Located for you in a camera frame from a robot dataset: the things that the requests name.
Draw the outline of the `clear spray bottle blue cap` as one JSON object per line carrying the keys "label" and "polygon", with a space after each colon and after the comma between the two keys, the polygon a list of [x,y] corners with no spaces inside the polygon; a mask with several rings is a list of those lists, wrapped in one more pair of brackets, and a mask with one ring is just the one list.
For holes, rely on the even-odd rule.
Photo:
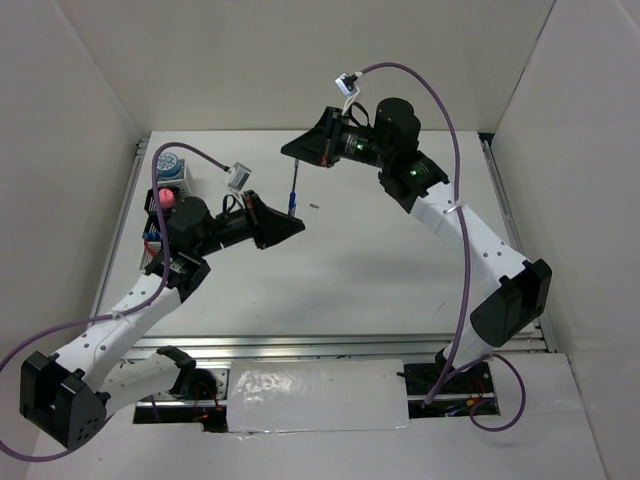
{"label": "clear spray bottle blue cap", "polygon": [[143,239],[146,241],[159,241],[161,239],[161,235],[159,232],[145,232],[143,234]]}

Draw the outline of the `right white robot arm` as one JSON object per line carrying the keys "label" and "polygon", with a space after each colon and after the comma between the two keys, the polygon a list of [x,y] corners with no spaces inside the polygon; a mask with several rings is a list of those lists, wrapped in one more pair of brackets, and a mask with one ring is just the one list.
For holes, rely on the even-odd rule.
{"label": "right white robot arm", "polygon": [[459,340],[439,355],[436,379],[448,392],[471,379],[468,363],[502,347],[544,311],[552,271],[506,244],[468,205],[453,197],[446,173],[419,149],[421,123],[400,98],[379,102],[369,126],[350,124],[328,107],[313,128],[286,143],[282,154],[330,168],[341,159],[378,168],[384,191],[470,263],[470,278],[483,291]]}

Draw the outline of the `pink capped marker tube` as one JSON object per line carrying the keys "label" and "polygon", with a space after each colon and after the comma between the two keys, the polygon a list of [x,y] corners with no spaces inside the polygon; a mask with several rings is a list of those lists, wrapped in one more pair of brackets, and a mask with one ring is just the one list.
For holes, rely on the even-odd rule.
{"label": "pink capped marker tube", "polygon": [[176,204],[176,195],[169,188],[158,191],[158,204],[163,210],[172,209]]}

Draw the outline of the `blue pen cap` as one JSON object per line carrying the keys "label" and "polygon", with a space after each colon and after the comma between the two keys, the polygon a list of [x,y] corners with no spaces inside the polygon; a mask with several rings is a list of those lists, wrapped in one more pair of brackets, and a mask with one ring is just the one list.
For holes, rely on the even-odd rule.
{"label": "blue pen cap", "polygon": [[289,201],[288,201],[288,215],[291,217],[294,217],[296,214],[296,206],[297,206],[297,194],[292,191],[289,195]]}

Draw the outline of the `blue pen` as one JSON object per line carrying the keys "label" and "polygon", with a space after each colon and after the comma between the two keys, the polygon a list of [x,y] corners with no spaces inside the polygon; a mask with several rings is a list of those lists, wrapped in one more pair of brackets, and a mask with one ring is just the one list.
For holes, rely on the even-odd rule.
{"label": "blue pen", "polygon": [[299,160],[295,159],[294,160],[294,164],[293,164],[292,185],[291,185],[290,193],[292,191],[294,191],[297,194],[298,172],[299,172]]}

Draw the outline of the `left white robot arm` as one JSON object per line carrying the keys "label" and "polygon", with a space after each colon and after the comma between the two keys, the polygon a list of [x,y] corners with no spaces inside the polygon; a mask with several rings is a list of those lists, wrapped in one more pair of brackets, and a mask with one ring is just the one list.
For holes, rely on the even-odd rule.
{"label": "left white robot arm", "polygon": [[35,352],[23,362],[21,414],[74,451],[116,412],[150,395],[184,399],[197,389],[216,394],[215,378],[177,347],[160,347],[132,363],[124,356],[199,288],[211,270],[207,255],[246,240],[264,250],[305,229],[302,220],[267,206],[252,190],[240,201],[213,216],[202,199],[186,196],[153,214],[165,228],[162,248],[109,317],[56,352]]}

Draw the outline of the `blue slime jar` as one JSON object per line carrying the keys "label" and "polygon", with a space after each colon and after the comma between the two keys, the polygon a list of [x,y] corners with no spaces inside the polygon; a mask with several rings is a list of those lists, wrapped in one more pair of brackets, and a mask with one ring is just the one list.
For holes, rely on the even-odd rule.
{"label": "blue slime jar", "polygon": [[156,161],[156,174],[159,182],[180,179],[183,170],[184,160],[175,153],[163,152]]}

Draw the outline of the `red pen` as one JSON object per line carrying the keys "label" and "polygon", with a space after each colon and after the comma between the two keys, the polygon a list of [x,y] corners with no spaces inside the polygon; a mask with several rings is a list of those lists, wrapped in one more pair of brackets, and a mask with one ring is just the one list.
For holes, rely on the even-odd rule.
{"label": "red pen", "polygon": [[155,254],[157,254],[159,252],[159,248],[157,246],[153,246],[147,241],[144,241],[143,243],[144,243],[144,247],[145,247],[146,250],[148,250],[150,252],[153,252]]}

